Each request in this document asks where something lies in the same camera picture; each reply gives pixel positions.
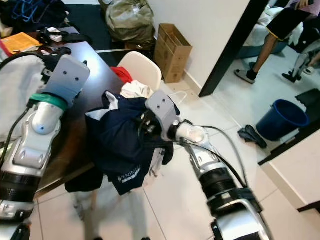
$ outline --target dark table surface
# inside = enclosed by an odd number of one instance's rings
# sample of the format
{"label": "dark table surface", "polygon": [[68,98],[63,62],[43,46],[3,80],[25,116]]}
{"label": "dark table surface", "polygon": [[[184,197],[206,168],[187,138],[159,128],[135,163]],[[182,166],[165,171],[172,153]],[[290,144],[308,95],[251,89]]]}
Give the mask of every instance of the dark table surface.
{"label": "dark table surface", "polygon": [[[61,31],[77,33],[73,27]],[[52,144],[52,155],[39,189],[38,198],[62,184],[74,179],[93,167],[86,147],[85,113],[102,106],[101,96],[105,90],[120,93],[122,81],[99,57],[87,42],[64,44],[72,50],[72,56],[83,62],[87,61],[90,77],[74,106],[63,116],[59,135]]]}

